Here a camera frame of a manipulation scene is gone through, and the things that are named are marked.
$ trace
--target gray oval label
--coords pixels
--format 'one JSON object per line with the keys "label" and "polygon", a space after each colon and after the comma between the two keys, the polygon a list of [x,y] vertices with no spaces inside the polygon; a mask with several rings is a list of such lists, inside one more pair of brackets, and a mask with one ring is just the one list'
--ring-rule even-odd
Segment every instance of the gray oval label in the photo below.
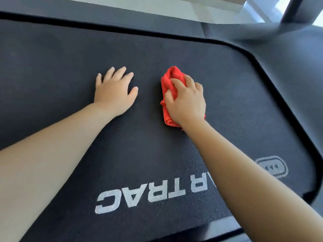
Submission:
{"label": "gray oval label", "polygon": [[278,156],[269,156],[256,159],[256,163],[276,178],[288,175],[286,163]]}

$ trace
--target finger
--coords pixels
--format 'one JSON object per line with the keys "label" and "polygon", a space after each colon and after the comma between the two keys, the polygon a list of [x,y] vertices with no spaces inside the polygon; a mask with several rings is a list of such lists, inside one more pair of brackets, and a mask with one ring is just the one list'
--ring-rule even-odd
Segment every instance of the finger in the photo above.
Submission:
{"label": "finger", "polygon": [[103,81],[108,81],[108,80],[110,80],[110,79],[111,79],[111,77],[112,77],[112,75],[113,75],[113,73],[114,73],[114,68],[113,68],[113,67],[111,67],[111,68],[107,71],[107,73],[105,74]]}
{"label": "finger", "polygon": [[95,86],[100,86],[102,84],[102,75],[99,73],[95,80]]}
{"label": "finger", "polygon": [[187,87],[195,88],[195,84],[194,84],[194,81],[193,81],[192,77],[190,77],[189,75],[184,75],[184,78],[186,80],[186,86]]}
{"label": "finger", "polygon": [[198,91],[200,91],[201,93],[203,93],[203,86],[198,83],[198,82],[195,82],[195,87]]}
{"label": "finger", "polygon": [[111,79],[115,81],[119,81],[123,77],[123,74],[125,72],[126,72],[126,67],[122,67],[121,69],[118,69],[117,72],[114,73]]}
{"label": "finger", "polygon": [[166,105],[172,104],[174,102],[172,92],[169,89],[165,93],[165,102],[166,102]]}
{"label": "finger", "polygon": [[181,90],[184,90],[186,88],[185,85],[183,84],[183,82],[181,82],[178,79],[171,78],[171,82],[174,84],[174,86],[176,87],[178,92],[180,92]]}
{"label": "finger", "polygon": [[130,72],[129,74],[125,75],[125,76],[122,78],[122,80],[123,80],[123,81],[125,81],[125,82],[127,83],[127,85],[129,85],[129,83],[130,83],[130,81],[131,81],[132,77],[133,77],[133,73],[132,73],[132,72]]}
{"label": "finger", "polygon": [[138,95],[138,87],[135,86],[134,88],[131,89],[130,93],[128,94],[128,100],[129,100],[129,104],[130,104],[129,107],[131,107],[133,105],[137,95]]}

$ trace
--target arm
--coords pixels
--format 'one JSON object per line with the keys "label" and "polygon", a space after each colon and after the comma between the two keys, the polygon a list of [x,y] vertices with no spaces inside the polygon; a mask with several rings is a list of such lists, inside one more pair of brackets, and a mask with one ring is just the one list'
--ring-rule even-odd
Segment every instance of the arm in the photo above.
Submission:
{"label": "arm", "polygon": [[253,241],[323,241],[323,219],[292,190],[271,176],[205,120],[203,87],[186,76],[172,79],[166,106],[195,143],[216,187]]}
{"label": "arm", "polygon": [[94,103],[0,151],[2,241],[22,238],[103,127],[132,106],[138,88],[128,95],[133,73],[123,77],[125,71],[123,67],[114,73],[111,68],[103,82],[98,74]]}

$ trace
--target red cloth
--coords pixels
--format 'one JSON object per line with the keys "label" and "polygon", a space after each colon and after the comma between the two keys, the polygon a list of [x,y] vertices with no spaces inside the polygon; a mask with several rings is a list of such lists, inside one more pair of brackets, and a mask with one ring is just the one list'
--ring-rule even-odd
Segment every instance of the red cloth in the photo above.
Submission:
{"label": "red cloth", "polygon": [[163,101],[161,101],[160,104],[163,106],[165,124],[169,126],[181,127],[177,123],[173,122],[166,108],[165,93],[167,92],[168,89],[171,90],[174,100],[177,98],[177,89],[174,86],[174,84],[171,82],[170,80],[171,78],[179,79],[186,86],[184,73],[182,73],[179,70],[179,68],[177,68],[176,66],[170,67],[162,77]]}

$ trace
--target person's left hand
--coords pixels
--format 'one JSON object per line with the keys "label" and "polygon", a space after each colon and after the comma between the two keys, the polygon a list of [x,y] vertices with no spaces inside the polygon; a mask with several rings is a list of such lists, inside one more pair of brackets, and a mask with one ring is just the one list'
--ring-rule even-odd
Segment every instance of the person's left hand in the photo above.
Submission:
{"label": "person's left hand", "polygon": [[128,86],[133,77],[129,73],[123,77],[126,67],[122,67],[114,73],[114,68],[109,69],[102,81],[99,73],[96,78],[94,105],[99,106],[112,118],[126,112],[135,102],[138,95],[138,87],[132,88],[128,94]]}

